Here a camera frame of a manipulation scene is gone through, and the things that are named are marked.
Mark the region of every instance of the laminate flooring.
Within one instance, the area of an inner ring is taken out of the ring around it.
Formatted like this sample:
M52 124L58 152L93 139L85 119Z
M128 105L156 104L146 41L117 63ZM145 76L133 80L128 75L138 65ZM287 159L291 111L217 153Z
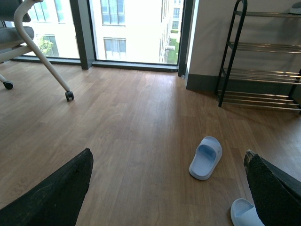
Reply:
M94 156L78 226L231 226L237 198L253 202L243 158L257 152L301 181L298 113L218 107L176 73L8 61L0 72L0 208L86 147ZM188 171L205 136L223 155L206 181Z

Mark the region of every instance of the gray chair seat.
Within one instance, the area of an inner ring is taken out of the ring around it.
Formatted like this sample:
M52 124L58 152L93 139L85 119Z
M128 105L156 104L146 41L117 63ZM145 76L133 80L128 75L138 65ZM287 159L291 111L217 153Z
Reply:
M34 31L31 27L24 27L26 33L34 38ZM12 48L24 43L24 40L18 34L14 27L1 27L0 28L0 49Z

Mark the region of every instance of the shoe rack shelf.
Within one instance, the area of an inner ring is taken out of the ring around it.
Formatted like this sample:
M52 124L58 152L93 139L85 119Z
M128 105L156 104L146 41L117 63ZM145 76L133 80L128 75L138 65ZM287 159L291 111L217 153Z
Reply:
M242 2L243 5L242 11L237 11L240 2ZM235 40L230 41L236 16L239 16L240 20ZM233 10L232 20L230 23L229 33L226 41L226 47L222 58L220 73L215 88L215 94L218 96L219 99L218 106L221 107L222 103L225 102L230 104L247 105L254 107L294 110L298 111L301 114L301 105L293 98L293 93L296 87L301 85L301 83L299 83L301 78L301 70L298 73L296 73L232 68L236 51L301 54L301 46L298 45L239 42L239 37L246 16L301 19L301 15L294 15L289 13L247 12L247 0L237 0ZM224 67L228 49L231 49L231 56L229 59L228 67ZM287 95L231 92L227 90L229 80L263 82L271 84L287 84L290 85L291 88Z

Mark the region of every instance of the building window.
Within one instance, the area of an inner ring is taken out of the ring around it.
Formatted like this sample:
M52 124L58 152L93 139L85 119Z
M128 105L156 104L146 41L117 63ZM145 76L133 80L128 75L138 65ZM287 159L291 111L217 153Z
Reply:
M37 2L36 4L34 4L28 13L32 21L36 21L36 22L50 21L49 10L45 1Z
M105 55L107 60L126 59L125 39L104 39Z
M180 18L180 9L174 8L174 19L179 19L179 18Z
M179 29L179 21L173 21L173 29Z
M43 35L38 38L39 49L45 56L60 57L54 35Z
M44 0L28 11L33 22L73 23L69 1Z
M169 1L162 0L161 4L161 22L165 19L169 12Z
M103 24L124 24L124 0L101 0Z

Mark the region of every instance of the light blue slide sandal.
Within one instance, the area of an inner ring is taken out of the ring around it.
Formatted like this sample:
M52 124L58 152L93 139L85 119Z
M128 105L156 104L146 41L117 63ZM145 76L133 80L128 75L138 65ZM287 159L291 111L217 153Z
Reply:
M264 226L256 208L246 199L236 199L231 206L231 219L234 226Z
M189 166L189 173L198 180L207 180L222 157L220 142L214 137L205 137L196 150Z

